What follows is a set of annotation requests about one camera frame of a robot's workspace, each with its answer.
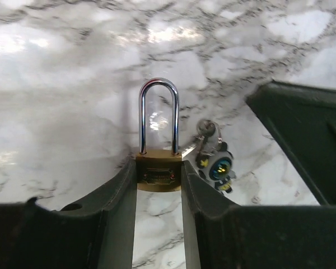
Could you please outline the small brass padlock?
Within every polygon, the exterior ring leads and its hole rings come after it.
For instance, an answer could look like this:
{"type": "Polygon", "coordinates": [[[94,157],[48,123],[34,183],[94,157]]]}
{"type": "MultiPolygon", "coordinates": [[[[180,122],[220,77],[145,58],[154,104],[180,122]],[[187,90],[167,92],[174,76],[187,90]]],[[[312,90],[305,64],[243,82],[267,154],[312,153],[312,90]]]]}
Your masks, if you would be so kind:
{"type": "Polygon", "coordinates": [[[152,78],[139,92],[139,153],[136,155],[138,189],[148,192],[175,192],[181,188],[182,154],[179,152],[179,93],[165,78],[152,78]],[[152,87],[166,87],[172,99],[171,150],[146,148],[146,96],[152,87]]]}

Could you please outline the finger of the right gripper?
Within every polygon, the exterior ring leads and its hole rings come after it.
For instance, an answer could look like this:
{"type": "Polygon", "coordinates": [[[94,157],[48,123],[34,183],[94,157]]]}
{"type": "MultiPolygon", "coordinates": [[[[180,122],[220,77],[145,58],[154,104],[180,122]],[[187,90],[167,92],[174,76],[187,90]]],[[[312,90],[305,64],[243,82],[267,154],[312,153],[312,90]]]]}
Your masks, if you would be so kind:
{"type": "Polygon", "coordinates": [[[245,99],[321,205],[336,205],[336,89],[282,81],[245,99]]]}

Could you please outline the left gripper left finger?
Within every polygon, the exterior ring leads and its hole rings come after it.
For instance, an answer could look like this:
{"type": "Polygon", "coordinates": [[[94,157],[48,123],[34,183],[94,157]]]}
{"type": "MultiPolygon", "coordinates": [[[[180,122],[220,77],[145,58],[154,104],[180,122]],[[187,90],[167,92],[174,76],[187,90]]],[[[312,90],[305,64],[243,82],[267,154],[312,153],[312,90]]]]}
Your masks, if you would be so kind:
{"type": "Polygon", "coordinates": [[[0,268],[131,268],[136,163],[61,210],[0,203],[0,268]]]}

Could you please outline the astronaut keychain with keys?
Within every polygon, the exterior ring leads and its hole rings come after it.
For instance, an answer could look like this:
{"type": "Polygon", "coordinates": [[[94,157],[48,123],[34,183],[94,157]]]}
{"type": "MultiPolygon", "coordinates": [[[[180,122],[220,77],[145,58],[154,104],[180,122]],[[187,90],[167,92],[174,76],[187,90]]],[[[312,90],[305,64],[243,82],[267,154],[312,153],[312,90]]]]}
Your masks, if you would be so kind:
{"type": "Polygon", "coordinates": [[[210,119],[197,123],[197,135],[180,147],[182,157],[194,158],[193,165],[199,176],[220,194],[232,192],[232,180],[236,178],[233,154],[223,141],[219,125],[210,119]]]}

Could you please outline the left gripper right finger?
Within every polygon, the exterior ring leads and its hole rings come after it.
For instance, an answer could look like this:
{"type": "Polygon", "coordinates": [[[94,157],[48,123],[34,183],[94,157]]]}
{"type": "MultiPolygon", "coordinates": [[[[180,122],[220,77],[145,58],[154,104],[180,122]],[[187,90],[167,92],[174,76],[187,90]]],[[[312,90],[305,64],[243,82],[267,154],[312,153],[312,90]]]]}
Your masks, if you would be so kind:
{"type": "Polygon", "coordinates": [[[181,169],[187,268],[336,268],[336,206],[240,206],[181,169]]]}

